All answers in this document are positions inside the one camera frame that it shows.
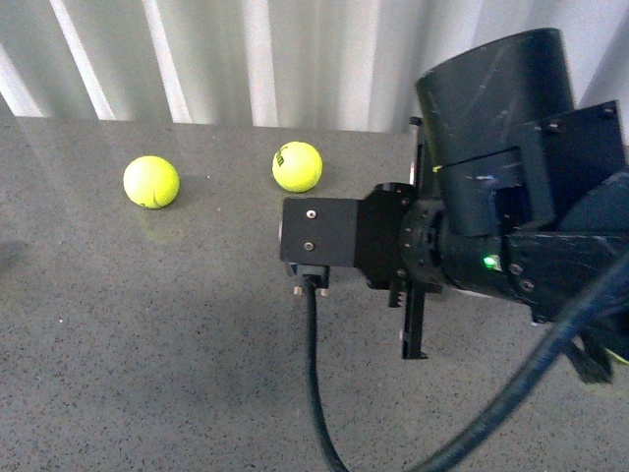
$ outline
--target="yellow tennis ball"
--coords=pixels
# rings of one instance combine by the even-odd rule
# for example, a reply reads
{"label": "yellow tennis ball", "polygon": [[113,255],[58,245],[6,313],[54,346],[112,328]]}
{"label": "yellow tennis ball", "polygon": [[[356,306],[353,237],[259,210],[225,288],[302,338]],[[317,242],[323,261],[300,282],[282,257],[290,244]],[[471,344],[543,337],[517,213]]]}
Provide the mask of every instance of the yellow tennis ball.
{"label": "yellow tennis ball", "polygon": [[179,192],[177,169],[156,155],[143,155],[129,164],[123,183],[131,201],[147,208],[166,207]]}
{"label": "yellow tennis ball", "polygon": [[308,143],[288,143],[273,157],[273,177],[289,192],[305,192],[316,185],[323,172],[323,160]]}

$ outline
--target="white corrugated wall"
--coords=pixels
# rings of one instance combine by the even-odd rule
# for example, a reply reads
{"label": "white corrugated wall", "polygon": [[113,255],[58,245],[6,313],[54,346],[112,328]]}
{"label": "white corrugated wall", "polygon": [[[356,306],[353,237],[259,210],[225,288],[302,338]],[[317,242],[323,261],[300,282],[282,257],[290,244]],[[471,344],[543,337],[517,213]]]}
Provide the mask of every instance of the white corrugated wall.
{"label": "white corrugated wall", "polygon": [[2,0],[0,115],[402,131],[428,68],[541,27],[626,134],[629,0]]}

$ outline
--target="gray countertop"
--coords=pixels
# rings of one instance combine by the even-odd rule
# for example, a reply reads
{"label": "gray countertop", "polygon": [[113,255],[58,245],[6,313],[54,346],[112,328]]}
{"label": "gray countertop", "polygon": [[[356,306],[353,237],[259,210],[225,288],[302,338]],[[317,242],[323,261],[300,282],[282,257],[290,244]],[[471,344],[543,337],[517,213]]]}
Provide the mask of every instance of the gray countertop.
{"label": "gray countertop", "polygon": [[[201,125],[0,122],[0,470],[324,471],[305,391],[305,316],[278,260],[284,143],[319,148],[309,193],[407,181],[413,137]],[[157,154],[182,188],[132,204],[122,175]],[[321,299],[328,424],[355,471],[402,471],[457,433],[544,326],[526,307],[448,292],[426,361],[402,311],[351,269]],[[581,384],[560,360],[457,470],[628,470],[629,371]]]}

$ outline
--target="screw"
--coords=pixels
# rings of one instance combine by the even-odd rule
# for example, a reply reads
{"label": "screw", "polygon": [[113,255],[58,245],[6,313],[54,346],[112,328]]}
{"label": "screw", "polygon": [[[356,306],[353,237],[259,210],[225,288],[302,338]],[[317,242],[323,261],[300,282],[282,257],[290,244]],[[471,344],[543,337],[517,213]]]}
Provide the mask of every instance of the screw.
{"label": "screw", "polygon": [[535,288],[535,285],[533,284],[531,280],[522,280],[520,282],[520,286],[522,287],[522,290],[524,290],[525,292],[532,292],[533,289]]}
{"label": "screw", "polygon": [[524,269],[520,265],[510,264],[509,271],[514,275],[520,275],[522,274],[522,272],[524,272]]}

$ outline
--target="green led light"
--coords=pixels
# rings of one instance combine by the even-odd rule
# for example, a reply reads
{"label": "green led light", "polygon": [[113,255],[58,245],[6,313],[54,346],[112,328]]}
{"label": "green led light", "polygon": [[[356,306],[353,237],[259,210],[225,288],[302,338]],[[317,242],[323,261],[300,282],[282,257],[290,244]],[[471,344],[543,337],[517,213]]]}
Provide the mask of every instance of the green led light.
{"label": "green led light", "polygon": [[485,267],[487,268],[494,268],[498,264],[498,261],[492,256],[487,256],[483,259],[483,262],[485,263]]}

